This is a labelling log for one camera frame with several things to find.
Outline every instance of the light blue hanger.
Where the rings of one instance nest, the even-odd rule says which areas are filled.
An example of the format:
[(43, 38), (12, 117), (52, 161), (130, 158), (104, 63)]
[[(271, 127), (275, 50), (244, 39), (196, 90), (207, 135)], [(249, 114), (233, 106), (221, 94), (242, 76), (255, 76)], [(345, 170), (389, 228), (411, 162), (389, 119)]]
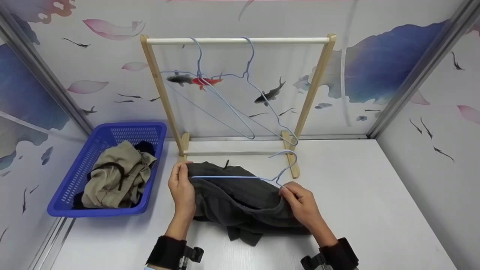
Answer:
[(277, 133), (271, 131), (270, 129), (266, 128), (265, 126), (263, 126), (262, 124), (258, 123), (256, 120), (252, 119), (252, 118), (249, 118), (250, 120), (254, 121), (255, 123), (259, 124), (261, 127), (265, 128), (266, 130), (268, 130), (269, 132), (271, 132), (272, 134), (274, 134), (275, 136), (279, 137), (281, 140), (283, 141), (286, 141), (287, 143), (289, 143), (290, 145), (293, 145), (293, 146), (296, 146), (298, 144), (298, 138), (297, 136), (295, 136), (295, 134), (287, 127), (287, 126), (284, 126), (280, 123), (280, 118), (278, 117), (277, 113), (275, 112), (275, 110), (272, 108), (272, 106), (270, 105), (270, 102), (266, 99), (265, 97), (265, 94), (257, 87), (255, 86), (254, 84), (252, 84), (250, 82), (250, 73), (249, 73), (249, 69), (250, 69), (250, 64), (253, 60), (253, 57), (255, 56), (255, 48), (253, 47), (253, 43), (252, 41), (248, 38), (248, 37), (243, 37), (244, 39), (246, 39), (251, 48), (252, 48), (252, 55), (249, 59), (249, 61), (247, 62), (247, 68), (245, 70), (245, 72), (242, 74), (242, 76), (238, 76), (236, 74), (221, 74), (221, 75), (216, 75), (216, 76), (212, 76), (211, 78), (209, 78), (208, 76), (206, 76), (205, 74), (202, 73), (201, 71), (201, 66), (200, 66), (200, 63), (201, 63), (201, 59), (202, 59), (202, 48), (200, 47), (200, 44), (198, 43), (198, 41), (193, 38), (193, 37), (190, 37), (191, 40), (193, 40), (195, 42), (195, 44), (197, 45), (199, 51), (200, 51), (200, 56), (197, 60), (197, 74), (193, 74), (191, 72), (184, 72), (184, 71), (163, 71), (162, 73), (170, 73), (170, 72), (178, 72), (178, 73), (186, 73), (186, 74), (191, 74), (193, 76), (196, 76), (204, 86), (206, 86), (206, 88), (212, 92), (213, 94), (215, 94), (217, 97), (219, 97), (225, 104), (227, 104), (227, 106), (235, 113), (235, 115), (245, 124), (245, 126), (250, 130), (250, 132), (252, 133), (252, 136), (247, 136), (245, 135), (244, 133), (238, 131), (237, 129), (229, 126), (228, 124), (222, 122), (221, 120), (219, 120), (218, 118), (216, 118), (215, 116), (211, 115), (210, 113), (206, 112), (205, 110), (203, 110), (202, 108), (200, 108), (199, 106), (197, 106), (194, 102), (190, 101), (188, 98), (186, 98), (184, 95), (182, 95), (180, 92), (178, 92), (177, 90), (175, 90), (172, 86), (170, 86), (168, 84), (168, 86), (173, 90), (175, 91), (177, 94), (179, 94), (180, 96), (182, 96), (184, 99), (186, 99), (187, 101), (189, 101), (191, 104), (193, 104), (194, 106), (196, 106), (197, 108), (199, 108), (200, 110), (202, 110), (203, 112), (205, 112), (206, 114), (208, 114), (209, 116), (213, 117), (214, 119), (216, 119), (217, 121), (221, 122), (222, 124), (224, 124), (225, 126), (229, 127), (230, 129), (238, 132), (239, 134), (241, 134), (242, 136), (250, 139), (250, 140), (253, 140), (255, 139), (255, 134), (254, 132), (252, 131), (252, 129), (248, 126), (248, 124), (239, 116), (239, 114), (237, 113), (237, 111), (244, 115), (245, 117), (248, 117), (246, 114), (244, 114), (243, 112), (241, 112), (240, 110), (236, 109), (235, 107), (233, 107), (232, 105), (230, 105), (230, 103), (228, 101), (226, 101), (218, 92), (217, 90), (215, 89), (215, 87), (213, 87), (213, 85), (211, 85), (208, 81), (204, 80), (204, 78), (207, 78), (207, 79), (213, 79), (213, 78), (220, 78), (220, 77), (223, 77), (223, 76), (234, 76), (234, 77), (237, 77), (237, 78), (240, 78), (240, 79), (243, 79), (245, 78), (246, 76), (246, 81), (248, 84), (250, 84), (251, 86), (253, 86), (255, 89), (257, 89), (257, 91), (260, 93), (260, 95), (262, 95), (262, 97), (264, 98), (265, 102), (267, 103), (268, 107), (272, 110), (273, 114), (275, 115), (276, 119), (277, 119), (277, 123), (283, 127), (283, 128), (286, 128), (290, 134), (292, 135), (292, 138), (294, 138), (294, 142), (292, 143), (292, 141), (289, 141), (289, 140), (286, 140), (285, 138), (283, 138), (282, 136), (278, 135)]
[(283, 174), (286, 170), (290, 169), (293, 165), (295, 165), (295, 163), (297, 163), (297, 154), (295, 154), (295, 152), (292, 151), (292, 150), (283, 150), (283, 151), (280, 151), (280, 152), (278, 152), (278, 153), (276, 153), (276, 154), (273, 154), (273, 155), (271, 155), (270, 157), (268, 157), (268, 158), (272, 158), (272, 157), (274, 157), (274, 156), (277, 156), (277, 155), (280, 155), (280, 154), (284, 154), (284, 153), (289, 153), (289, 154), (294, 155), (294, 156), (295, 156), (295, 161), (292, 163), (292, 165), (284, 168), (284, 169), (283, 169), (277, 176), (275, 176), (273, 179), (266, 179), (266, 178), (257, 177), (257, 176), (208, 176), (208, 175), (207, 175), (207, 176), (192, 176), (192, 178), (202, 178), (202, 179), (205, 179), (205, 178), (223, 178), (223, 179), (224, 179), (224, 178), (235, 178), (235, 179), (245, 179), (245, 178), (247, 178), (247, 179), (261, 179), (261, 180), (264, 180), (264, 181), (267, 181), (267, 182), (273, 182), (273, 183), (279, 185), (280, 187), (283, 187), (283, 185), (280, 184), (280, 183), (278, 182), (278, 180), (280, 180), (280, 177), (282, 176), (282, 174)]

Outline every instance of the red fish illustration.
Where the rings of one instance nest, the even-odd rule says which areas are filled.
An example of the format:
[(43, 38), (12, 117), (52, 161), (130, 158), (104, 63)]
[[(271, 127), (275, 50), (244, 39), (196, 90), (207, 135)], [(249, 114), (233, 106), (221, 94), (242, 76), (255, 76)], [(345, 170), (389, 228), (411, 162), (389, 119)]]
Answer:
[(223, 79), (208, 79), (208, 78), (195, 78), (192, 79), (192, 83), (199, 85), (200, 90), (205, 91), (204, 86), (207, 86), (208, 84), (214, 86), (215, 84), (223, 81)]

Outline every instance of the wooden clothes rack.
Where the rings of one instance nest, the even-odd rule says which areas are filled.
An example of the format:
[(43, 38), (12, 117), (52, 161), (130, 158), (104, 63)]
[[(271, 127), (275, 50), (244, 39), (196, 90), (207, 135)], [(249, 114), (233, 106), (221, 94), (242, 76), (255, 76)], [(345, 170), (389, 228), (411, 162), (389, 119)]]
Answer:
[[(244, 38), (198, 38), (196, 39), (199, 44), (248, 44), (248, 41)], [(252, 43), (268, 43), (268, 44), (324, 44), (322, 52), (318, 59), (315, 72), (313, 74), (312, 83), (308, 89), (307, 97), (303, 103), (303, 107), (300, 113), (297, 126), (295, 127), (294, 134), (297, 138), (300, 137), (303, 126), (307, 120), (308, 113), (313, 104), (313, 99), (317, 93), (319, 83), (325, 72), (325, 68), (328, 64), (328, 59), (332, 54), (333, 47), (336, 41), (335, 34), (328, 34), (327, 37), (257, 37), (250, 38)], [(190, 38), (148, 38), (148, 36), (141, 35), (140, 42), (147, 59), (148, 66), (152, 72), (153, 79), (155, 81), (158, 94), (165, 109), (165, 113), (168, 117), (168, 123), (170, 125), (173, 137), (177, 143), (179, 149), (179, 161), (185, 161), (187, 155), (190, 156), (209, 156), (209, 155), (272, 155), (277, 151), (244, 151), (244, 150), (227, 150), (227, 151), (189, 151), (190, 133), (185, 132), (180, 136), (179, 130), (175, 123), (172, 107), (168, 100), (167, 91), (163, 83), (162, 75), (158, 68), (158, 62), (152, 49), (152, 45), (182, 45), (182, 44), (195, 44)], [(284, 148), (295, 150), (295, 146), (290, 145), (285, 140), (291, 142), (292, 138), (287, 131), (282, 131), (281, 136), (284, 139)], [(292, 165), (295, 157), (292, 154), (286, 154), (289, 165)], [(298, 163), (290, 168), (293, 179), (297, 179), (300, 176), (300, 169)]]

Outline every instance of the blue plastic basket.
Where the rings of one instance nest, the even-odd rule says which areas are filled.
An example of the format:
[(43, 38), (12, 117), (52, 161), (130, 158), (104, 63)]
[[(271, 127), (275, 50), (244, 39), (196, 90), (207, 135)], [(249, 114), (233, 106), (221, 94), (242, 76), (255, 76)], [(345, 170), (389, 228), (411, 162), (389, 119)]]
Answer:
[[(106, 123), (96, 127), (48, 204), (48, 214), (54, 217), (79, 218), (144, 213), (152, 191), (158, 162), (162, 155), (166, 132), (167, 126), (162, 122)], [(86, 176), (92, 170), (100, 154), (105, 149), (116, 146), (124, 140), (133, 145), (141, 141), (147, 141), (155, 147), (157, 161), (152, 167), (152, 173), (145, 185), (140, 203), (132, 208), (72, 210), (73, 196), (84, 190), (87, 183)]]

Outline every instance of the white table surface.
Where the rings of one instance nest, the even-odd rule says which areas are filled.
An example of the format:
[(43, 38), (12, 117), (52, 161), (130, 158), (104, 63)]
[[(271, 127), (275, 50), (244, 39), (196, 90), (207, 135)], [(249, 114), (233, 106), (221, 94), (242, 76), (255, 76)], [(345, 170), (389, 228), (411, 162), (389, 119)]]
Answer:
[[(282, 149), (280, 141), (192, 142), (191, 149)], [(77, 219), (53, 270), (143, 269), (156, 239), (174, 213), (167, 180), (177, 160), (175, 143), (165, 143), (156, 182), (145, 214), (117, 218)], [(455, 269), (388, 159), (374, 140), (301, 141), (296, 149), (299, 184), (310, 189), (320, 212), (337, 236), (346, 237), (360, 259), (361, 270)], [(223, 166), (240, 165), (273, 178), (287, 165), (285, 156), (189, 157)], [(282, 182), (291, 181), (287, 171)], [(191, 270), (293, 270), (300, 259), (318, 253), (311, 236), (264, 236), (252, 247), (231, 242), (210, 222), (194, 221), (189, 246), (205, 253)]]

